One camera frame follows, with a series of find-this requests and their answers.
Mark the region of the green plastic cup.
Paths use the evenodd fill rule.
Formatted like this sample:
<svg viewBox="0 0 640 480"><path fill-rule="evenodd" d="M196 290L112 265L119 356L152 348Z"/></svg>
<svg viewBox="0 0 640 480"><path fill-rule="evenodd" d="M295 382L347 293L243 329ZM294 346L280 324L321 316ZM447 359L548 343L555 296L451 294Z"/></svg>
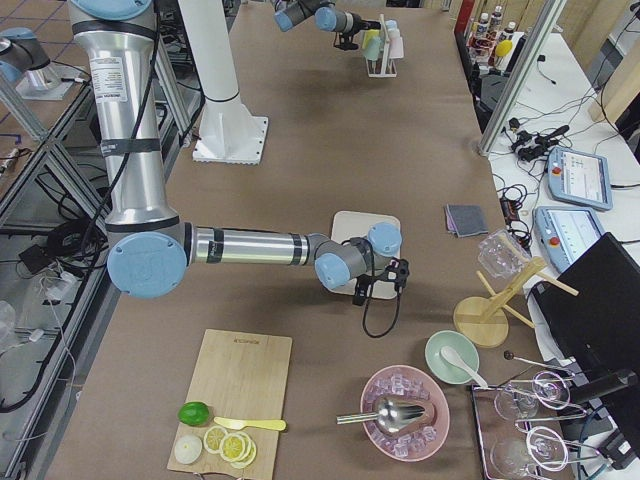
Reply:
<svg viewBox="0 0 640 480"><path fill-rule="evenodd" d="M363 56L367 61L376 62L383 42L380 37L372 37L363 43Z"/></svg>

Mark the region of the cream rabbit tray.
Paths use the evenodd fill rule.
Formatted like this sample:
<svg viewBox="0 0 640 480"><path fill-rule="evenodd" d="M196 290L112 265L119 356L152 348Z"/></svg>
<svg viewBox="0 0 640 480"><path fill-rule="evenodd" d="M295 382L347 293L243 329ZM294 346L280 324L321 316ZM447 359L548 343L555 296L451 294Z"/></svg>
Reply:
<svg viewBox="0 0 640 480"><path fill-rule="evenodd" d="M339 211L333 217L330 238L340 243L352 237L366 237L375 224L385 222L401 231L398 218L391 215L373 214L356 211ZM373 288L373 298L392 300L396 297L394 286L388 282L377 282Z"/></svg>

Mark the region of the yellow plastic cup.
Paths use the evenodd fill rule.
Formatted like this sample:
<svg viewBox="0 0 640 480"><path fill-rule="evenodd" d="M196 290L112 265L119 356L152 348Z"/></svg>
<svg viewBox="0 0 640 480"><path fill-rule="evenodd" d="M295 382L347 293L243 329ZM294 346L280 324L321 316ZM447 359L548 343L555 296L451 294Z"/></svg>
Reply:
<svg viewBox="0 0 640 480"><path fill-rule="evenodd" d="M366 30L364 32L364 35L363 35L363 43L366 44L367 42L369 42L373 38L378 37L379 34L380 34L380 30L379 29Z"/></svg>

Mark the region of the pink plastic cup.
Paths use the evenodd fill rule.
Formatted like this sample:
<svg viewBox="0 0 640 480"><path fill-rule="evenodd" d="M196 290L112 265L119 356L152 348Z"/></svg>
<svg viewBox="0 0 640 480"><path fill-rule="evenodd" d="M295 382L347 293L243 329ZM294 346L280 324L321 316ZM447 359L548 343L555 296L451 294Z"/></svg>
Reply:
<svg viewBox="0 0 640 480"><path fill-rule="evenodd" d="M401 36L389 40L388 58L393 60L404 58L404 41Z"/></svg>

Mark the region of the white cup rack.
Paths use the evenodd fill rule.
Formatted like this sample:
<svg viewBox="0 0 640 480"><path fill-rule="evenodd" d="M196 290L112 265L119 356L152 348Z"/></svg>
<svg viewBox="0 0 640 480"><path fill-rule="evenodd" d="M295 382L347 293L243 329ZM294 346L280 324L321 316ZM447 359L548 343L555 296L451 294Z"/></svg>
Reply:
<svg viewBox="0 0 640 480"><path fill-rule="evenodd" d="M385 19L383 14L379 15L379 22L381 23L381 27L377 28L380 30L380 34L378 37L382 39L382 46L380 51L380 56L376 62L367 61L365 59L367 74L370 78L393 78L397 76L397 69L395 65L395 61L388 58L388 50L389 50L389 40L391 38L388 37L387 28L385 25Z"/></svg>

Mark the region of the white ceramic spoon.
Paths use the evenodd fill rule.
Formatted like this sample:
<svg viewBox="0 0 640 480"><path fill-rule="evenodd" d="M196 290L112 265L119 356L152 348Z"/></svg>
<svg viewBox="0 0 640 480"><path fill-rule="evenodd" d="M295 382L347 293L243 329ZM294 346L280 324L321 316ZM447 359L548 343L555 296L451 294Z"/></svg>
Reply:
<svg viewBox="0 0 640 480"><path fill-rule="evenodd" d="M450 346L443 346L440 349L440 356L453 366L465 371L476 384L484 389L488 388L487 381L475 370L473 370L459 355L458 351Z"/></svg>

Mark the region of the green ceramic bowl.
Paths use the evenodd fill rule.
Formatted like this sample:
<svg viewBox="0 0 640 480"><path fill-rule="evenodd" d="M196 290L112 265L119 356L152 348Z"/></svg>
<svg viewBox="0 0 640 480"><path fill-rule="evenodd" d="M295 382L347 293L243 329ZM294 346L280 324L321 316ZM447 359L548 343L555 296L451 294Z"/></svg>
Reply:
<svg viewBox="0 0 640 480"><path fill-rule="evenodd" d="M479 354L463 334L441 330L432 334L425 345L425 361L432 373L448 384L461 385L473 380L470 371L478 372Z"/></svg>

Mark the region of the metal ice scoop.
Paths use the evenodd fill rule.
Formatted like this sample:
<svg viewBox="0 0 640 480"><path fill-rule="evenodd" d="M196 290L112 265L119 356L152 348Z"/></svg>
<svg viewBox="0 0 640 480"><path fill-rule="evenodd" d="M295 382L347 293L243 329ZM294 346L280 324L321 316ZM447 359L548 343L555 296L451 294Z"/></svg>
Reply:
<svg viewBox="0 0 640 480"><path fill-rule="evenodd" d="M409 427L421 419L430 419L433 408L428 402L420 403L417 399L407 399L394 395L378 397L370 412L339 415L337 425L374 422L379 431L385 435L397 436L409 431Z"/></svg>

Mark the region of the lower teach pendant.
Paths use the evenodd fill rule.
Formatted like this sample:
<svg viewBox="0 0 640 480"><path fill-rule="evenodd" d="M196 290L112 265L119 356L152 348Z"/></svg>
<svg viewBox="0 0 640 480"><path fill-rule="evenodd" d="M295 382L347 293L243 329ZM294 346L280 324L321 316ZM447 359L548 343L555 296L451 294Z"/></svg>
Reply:
<svg viewBox="0 0 640 480"><path fill-rule="evenodd" d="M535 227L552 266L567 270L605 233L589 207L541 206L534 210Z"/></svg>

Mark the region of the teach pendant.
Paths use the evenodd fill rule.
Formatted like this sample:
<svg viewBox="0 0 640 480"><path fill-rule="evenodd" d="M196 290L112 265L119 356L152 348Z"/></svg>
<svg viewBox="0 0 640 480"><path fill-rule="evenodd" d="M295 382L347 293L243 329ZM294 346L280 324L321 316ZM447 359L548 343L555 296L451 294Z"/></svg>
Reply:
<svg viewBox="0 0 640 480"><path fill-rule="evenodd" d="M555 146L547 159L552 198L609 211L613 208L608 161L605 157Z"/></svg>
<svg viewBox="0 0 640 480"><path fill-rule="evenodd" d="M535 227L552 266L567 270L605 233L589 207L541 206L534 210Z"/></svg>

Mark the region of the upper wine glass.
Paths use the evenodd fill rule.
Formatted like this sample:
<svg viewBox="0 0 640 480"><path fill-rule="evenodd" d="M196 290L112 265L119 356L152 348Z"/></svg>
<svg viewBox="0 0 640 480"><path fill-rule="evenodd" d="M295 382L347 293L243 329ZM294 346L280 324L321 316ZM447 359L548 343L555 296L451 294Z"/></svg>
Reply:
<svg viewBox="0 0 640 480"><path fill-rule="evenodd" d="M501 387L494 408L505 420L534 418L541 407L561 410L569 403L566 381L552 371L540 371L529 380L511 380Z"/></svg>

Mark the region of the bamboo cutting board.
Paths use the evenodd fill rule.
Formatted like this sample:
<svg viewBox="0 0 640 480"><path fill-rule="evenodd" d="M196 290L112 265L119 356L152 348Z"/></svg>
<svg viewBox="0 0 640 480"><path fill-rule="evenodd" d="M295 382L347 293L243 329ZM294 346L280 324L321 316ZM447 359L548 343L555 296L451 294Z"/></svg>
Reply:
<svg viewBox="0 0 640 480"><path fill-rule="evenodd" d="M186 400L200 401L212 416L243 420L280 419L283 413L292 339L207 329L197 357ZM169 455L167 468L199 474L227 474L246 479L271 479L279 434L248 428L257 445L256 459L235 469L217 454L204 451L190 465Z"/></svg>

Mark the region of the upper teach pendant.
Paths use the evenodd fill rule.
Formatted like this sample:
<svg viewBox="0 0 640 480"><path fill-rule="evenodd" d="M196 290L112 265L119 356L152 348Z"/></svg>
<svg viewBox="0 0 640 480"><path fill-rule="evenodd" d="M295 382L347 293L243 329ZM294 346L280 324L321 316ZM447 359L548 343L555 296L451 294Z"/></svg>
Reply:
<svg viewBox="0 0 640 480"><path fill-rule="evenodd" d="M555 146L547 159L552 198L609 211L613 208L608 161L605 157Z"/></svg>

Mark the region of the lemon slices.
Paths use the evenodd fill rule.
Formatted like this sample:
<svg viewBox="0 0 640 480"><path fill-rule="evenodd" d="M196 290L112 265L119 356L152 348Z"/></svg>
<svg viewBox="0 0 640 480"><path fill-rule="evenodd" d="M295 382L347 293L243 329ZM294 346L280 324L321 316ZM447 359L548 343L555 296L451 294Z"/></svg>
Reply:
<svg viewBox="0 0 640 480"><path fill-rule="evenodd" d="M207 452L219 455L236 469L248 467L257 456L257 446L248 434L229 431L219 425L210 427L205 432L202 442Z"/></svg>

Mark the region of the aluminium frame post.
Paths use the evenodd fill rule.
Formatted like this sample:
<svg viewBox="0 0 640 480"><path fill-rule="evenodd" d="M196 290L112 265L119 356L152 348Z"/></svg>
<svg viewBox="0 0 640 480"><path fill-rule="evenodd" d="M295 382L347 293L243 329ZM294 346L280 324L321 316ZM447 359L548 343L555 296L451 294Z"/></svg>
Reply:
<svg viewBox="0 0 640 480"><path fill-rule="evenodd" d="M566 3L566 0L547 0L543 4L479 141L478 153L481 156L489 156L501 130L506 126L520 92L525 86L527 78L541 53L541 49L546 44L546 40L557 23Z"/></svg>

